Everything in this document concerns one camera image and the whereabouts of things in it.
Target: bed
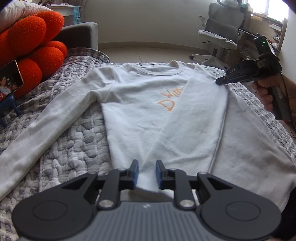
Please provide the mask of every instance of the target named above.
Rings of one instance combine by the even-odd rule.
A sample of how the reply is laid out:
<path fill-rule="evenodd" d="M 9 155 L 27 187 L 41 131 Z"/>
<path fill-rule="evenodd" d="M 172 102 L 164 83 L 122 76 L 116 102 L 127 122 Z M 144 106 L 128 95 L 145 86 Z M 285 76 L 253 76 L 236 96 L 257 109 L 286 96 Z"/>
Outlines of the bed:
<path fill-rule="evenodd" d="M 19 99 L 20 117 L 11 111 L 7 112 L 4 121 L 8 124 L 6 129 L 0 127 L 0 154 L 9 144 L 32 123 L 43 111 L 47 104 L 75 81 L 83 78 L 94 68 L 111 65 L 109 58 L 94 49 L 72 48 L 60 70 Z M 140 63 L 139 65 L 162 65 L 163 63 Z M 225 74 L 224 71 L 203 66 L 214 77 Z M 256 112 L 256 114 L 270 128 L 271 133 L 296 160 L 296 145 L 285 128 L 266 112 L 259 100 L 242 84 L 230 84 L 230 88 Z M 31 168 L 29 173 L 0 202 L 0 237 L 4 240 L 17 240 L 11 221 L 11 213 L 15 205 L 22 199 L 35 193 L 42 192 L 50 187 L 61 184 L 86 172 L 98 172 L 104 175 L 112 169 L 104 118 L 98 103 L 93 103 L 72 125 L 61 134 L 54 144 L 41 156 L 39 161 Z M 295 215 L 295 194 L 292 192 L 287 208 L 283 212 L 284 222 L 292 222 Z M 293 227 L 287 229 L 283 225 L 278 233 L 281 238 L 288 238 Z"/>

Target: white wall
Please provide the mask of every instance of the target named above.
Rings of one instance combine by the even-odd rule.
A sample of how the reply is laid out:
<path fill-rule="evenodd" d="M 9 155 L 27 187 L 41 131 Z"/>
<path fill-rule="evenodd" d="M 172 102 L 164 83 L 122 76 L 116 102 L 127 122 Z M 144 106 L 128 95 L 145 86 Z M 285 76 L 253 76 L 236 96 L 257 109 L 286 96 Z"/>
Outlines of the white wall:
<path fill-rule="evenodd" d="M 288 25 L 279 54 L 283 74 L 296 82 L 296 14 L 289 10 Z"/>
<path fill-rule="evenodd" d="M 99 25 L 99 43 L 160 42 L 207 48 L 197 36 L 216 0 L 87 0 L 84 20 Z"/>

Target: fingers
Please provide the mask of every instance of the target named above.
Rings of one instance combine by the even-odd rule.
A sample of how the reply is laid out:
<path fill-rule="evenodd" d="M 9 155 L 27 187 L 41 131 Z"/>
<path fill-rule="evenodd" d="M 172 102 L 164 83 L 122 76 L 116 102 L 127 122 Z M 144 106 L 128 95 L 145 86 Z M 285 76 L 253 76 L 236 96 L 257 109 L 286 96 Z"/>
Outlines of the fingers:
<path fill-rule="evenodd" d="M 271 103 L 270 104 L 266 104 L 264 106 L 264 109 L 267 110 L 267 111 L 269 111 L 269 112 L 272 112 L 273 108 L 274 108 L 274 106 Z"/>
<path fill-rule="evenodd" d="M 260 102 L 263 105 L 267 105 L 267 104 L 270 104 L 273 101 L 273 99 L 274 98 L 272 97 L 272 95 L 266 95 L 260 98 Z"/>
<path fill-rule="evenodd" d="M 254 90 L 258 90 L 260 88 L 259 84 L 257 82 L 253 83 Z"/>
<path fill-rule="evenodd" d="M 257 90 L 257 94 L 259 95 L 259 97 L 262 98 L 262 97 L 268 95 L 268 91 L 267 91 L 266 88 L 259 88 L 259 89 Z"/>
<path fill-rule="evenodd" d="M 258 80 L 258 84 L 261 85 L 264 88 L 272 87 L 272 86 L 278 86 L 282 83 L 281 76 L 279 74 L 269 76 L 265 79 Z"/>

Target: cable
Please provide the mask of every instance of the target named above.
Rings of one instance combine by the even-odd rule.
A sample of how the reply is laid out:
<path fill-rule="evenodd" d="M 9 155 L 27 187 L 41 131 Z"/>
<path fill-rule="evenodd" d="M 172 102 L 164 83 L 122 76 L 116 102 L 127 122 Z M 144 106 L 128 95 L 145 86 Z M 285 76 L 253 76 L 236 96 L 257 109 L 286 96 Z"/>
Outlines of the cable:
<path fill-rule="evenodd" d="M 283 77 L 282 73 L 280 73 L 280 75 L 281 75 L 281 79 L 282 79 L 284 87 L 285 87 L 285 92 L 286 92 L 286 96 L 287 96 L 287 100 L 288 100 L 289 116 L 290 116 L 290 120 L 291 120 L 291 123 L 292 123 L 292 128 L 293 128 L 294 133 L 296 134 L 296 128 L 295 128 L 295 123 L 294 123 L 293 118 L 292 118 L 287 86 L 286 86 L 286 83 L 285 83 L 285 80 L 284 80 L 284 77 Z"/>

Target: orange lettering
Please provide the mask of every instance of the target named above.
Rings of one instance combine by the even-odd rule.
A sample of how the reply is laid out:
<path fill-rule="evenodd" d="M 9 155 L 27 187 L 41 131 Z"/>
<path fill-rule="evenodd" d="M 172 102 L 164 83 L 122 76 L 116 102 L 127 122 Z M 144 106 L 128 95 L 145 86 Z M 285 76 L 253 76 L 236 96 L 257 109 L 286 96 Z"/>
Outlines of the orange lettering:
<path fill-rule="evenodd" d="M 182 89 L 176 88 L 175 90 L 178 91 L 178 92 L 181 94 L 182 91 L 183 91 L 183 89 L 184 89 L 184 88 L 182 88 Z"/>
<path fill-rule="evenodd" d="M 176 96 L 176 97 L 179 97 L 180 96 L 180 93 L 177 91 L 177 90 L 173 90 L 173 93 L 174 93 L 174 95 Z"/>
<path fill-rule="evenodd" d="M 170 103 L 171 103 L 171 106 L 167 106 L 167 105 L 165 105 L 164 102 L 166 102 L 166 101 L 170 102 Z M 175 102 L 172 101 L 172 100 L 162 100 L 162 101 L 159 101 L 157 104 L 161 104 L 161 105 L 162 105 L 163 107 L 165 107 L 168 111 L 171 111 L 171 110 L 174 108 L 174 106 L 175 106 Z"/>
<path fill-rule="evenodd" d="M 164 94 L 164 93 L 160 93 L 160 94 L 162 94 L 168 98 L 173 97 L 173 95 L 169 92 L 169 90 L 166 90 L 166 91 L 167 91 L 167 94 Z"/>

